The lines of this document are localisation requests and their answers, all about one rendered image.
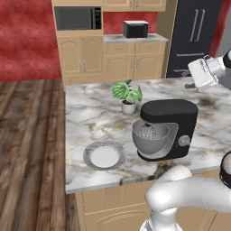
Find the beige tall cupboard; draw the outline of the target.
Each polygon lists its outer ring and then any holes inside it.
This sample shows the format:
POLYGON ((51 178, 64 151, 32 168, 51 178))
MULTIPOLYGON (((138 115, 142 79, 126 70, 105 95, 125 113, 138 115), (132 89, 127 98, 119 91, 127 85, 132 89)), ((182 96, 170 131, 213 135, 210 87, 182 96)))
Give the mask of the beige tall cupboard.
POLYGON ((104 81, 103 0, 51 0, 63 86, 104 81), (96 7, 100 29, 59 30, 58 7, 96 7))

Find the grey mixer knob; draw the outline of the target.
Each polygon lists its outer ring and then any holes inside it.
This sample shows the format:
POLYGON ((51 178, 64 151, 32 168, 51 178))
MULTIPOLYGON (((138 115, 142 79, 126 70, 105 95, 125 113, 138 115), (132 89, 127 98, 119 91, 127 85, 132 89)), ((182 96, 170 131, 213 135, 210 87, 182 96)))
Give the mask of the grey mixer knob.
POLYGON ((183 135, 178 140, 179 146, 187 146, 190 145, 190 138, 187 135, 183 135))

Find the beige lower cupboards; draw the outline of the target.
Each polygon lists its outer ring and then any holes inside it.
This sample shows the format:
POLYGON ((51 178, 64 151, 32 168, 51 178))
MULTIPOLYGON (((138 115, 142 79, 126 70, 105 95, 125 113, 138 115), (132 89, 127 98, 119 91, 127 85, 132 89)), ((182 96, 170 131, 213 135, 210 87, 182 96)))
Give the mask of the beige lower cupboards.
POLYGON ((105 82, 159 79, 166 42, 104 44, 105 82))

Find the beige wall cupboards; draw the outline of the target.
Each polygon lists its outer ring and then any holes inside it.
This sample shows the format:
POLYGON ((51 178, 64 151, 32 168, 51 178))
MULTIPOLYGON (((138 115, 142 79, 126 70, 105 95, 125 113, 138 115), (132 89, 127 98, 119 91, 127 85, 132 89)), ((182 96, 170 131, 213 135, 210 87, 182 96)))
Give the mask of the beige wall cupboards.
POLYGON ((103 0, 105 12, 164 12, 167 0, 103 0))

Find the black and white toaster oven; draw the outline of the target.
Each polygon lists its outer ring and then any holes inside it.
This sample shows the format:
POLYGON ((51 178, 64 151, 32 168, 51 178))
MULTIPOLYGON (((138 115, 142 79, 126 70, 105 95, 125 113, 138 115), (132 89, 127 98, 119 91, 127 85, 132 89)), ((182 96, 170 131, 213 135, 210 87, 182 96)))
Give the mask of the black and white toaster oven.
POLYGON ((146 38, 149 23, 146 21, 123 21, 123 35, 125 38, 146 38))

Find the white plate with grey rim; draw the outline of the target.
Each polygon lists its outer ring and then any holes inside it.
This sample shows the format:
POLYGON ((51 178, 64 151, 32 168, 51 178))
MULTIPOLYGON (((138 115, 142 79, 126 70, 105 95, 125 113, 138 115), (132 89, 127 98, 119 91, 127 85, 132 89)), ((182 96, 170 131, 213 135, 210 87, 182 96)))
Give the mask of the white plate with grey rim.
POLYGON ((94 142, 83 152, 84 163, 97 171, 113 170, 125 162, 125 148, 116 142, 94 142))

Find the black stand mixer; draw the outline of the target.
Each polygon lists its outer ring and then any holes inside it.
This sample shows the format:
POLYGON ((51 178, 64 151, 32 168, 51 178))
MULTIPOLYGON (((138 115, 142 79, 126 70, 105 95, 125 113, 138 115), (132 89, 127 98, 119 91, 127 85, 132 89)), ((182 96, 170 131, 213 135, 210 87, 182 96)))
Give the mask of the black stand mixer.
POLYGON ((185 99, 162 99, 149 101, 142 105, 140 119, 146 124, 166 124, 169 135, 166 144, 154 154, 144 154, 137 149, 138 156, 148 162, 182 158, 189 152, 190 145, 179 146, 178 140, 194 134, 197 123, 198 107, 185 99))

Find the green plant in white pot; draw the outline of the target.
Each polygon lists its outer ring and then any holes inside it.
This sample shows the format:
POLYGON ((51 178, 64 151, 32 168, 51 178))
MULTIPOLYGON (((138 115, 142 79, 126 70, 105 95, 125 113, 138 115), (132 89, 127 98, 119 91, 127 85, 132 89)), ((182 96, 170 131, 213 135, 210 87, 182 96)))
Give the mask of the green plant in white pot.
POLYGON ((121 100, 121 109, 124 114, 133 114, 136 102, 141 102, 143 99, 141 87, 132 88, 131 82, 130 79, 119 81, 112 87, 112 96, 121 100))

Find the dark grey fridge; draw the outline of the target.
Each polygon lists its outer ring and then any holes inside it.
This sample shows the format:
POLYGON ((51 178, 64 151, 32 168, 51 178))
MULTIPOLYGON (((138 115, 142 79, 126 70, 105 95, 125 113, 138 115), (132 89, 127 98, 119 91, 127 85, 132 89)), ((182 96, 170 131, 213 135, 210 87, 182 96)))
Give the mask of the dark grey fridge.
POLYGON ((180 77, 191 61, 209 54, 222 0, 179 0, 167 78, 180 77))

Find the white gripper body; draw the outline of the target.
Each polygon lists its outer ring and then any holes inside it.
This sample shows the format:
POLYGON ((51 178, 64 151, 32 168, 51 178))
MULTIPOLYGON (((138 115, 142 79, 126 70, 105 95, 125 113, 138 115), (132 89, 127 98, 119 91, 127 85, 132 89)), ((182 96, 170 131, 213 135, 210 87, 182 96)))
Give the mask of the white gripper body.
POLYGON ((204 91, 218 83, 217 80, 217 61, 213 58, 198 59, 192 61, 189 65, 189 72, 192 82, 197 91, 204 91))

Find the black built-in microwave oven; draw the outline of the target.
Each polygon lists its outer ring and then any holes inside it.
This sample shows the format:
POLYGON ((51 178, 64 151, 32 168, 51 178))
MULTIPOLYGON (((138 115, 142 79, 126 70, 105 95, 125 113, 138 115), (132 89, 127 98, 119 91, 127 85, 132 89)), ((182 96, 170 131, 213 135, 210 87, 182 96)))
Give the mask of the black built-in microwave oven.
POLYGON ((58 31, 101 30, 100 6, 55 6, 58 31))

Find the grey mixer bowl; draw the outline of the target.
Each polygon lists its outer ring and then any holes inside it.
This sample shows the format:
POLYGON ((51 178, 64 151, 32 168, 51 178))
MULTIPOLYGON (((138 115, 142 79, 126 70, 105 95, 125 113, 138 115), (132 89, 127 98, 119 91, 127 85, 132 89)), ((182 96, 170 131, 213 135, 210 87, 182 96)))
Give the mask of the grey mixer bowl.
POLYGON ((146 124, 142 119, 132 126, 135 147, 144 154, 154 154, 165 144, 170 129, 166 124, 146 124))

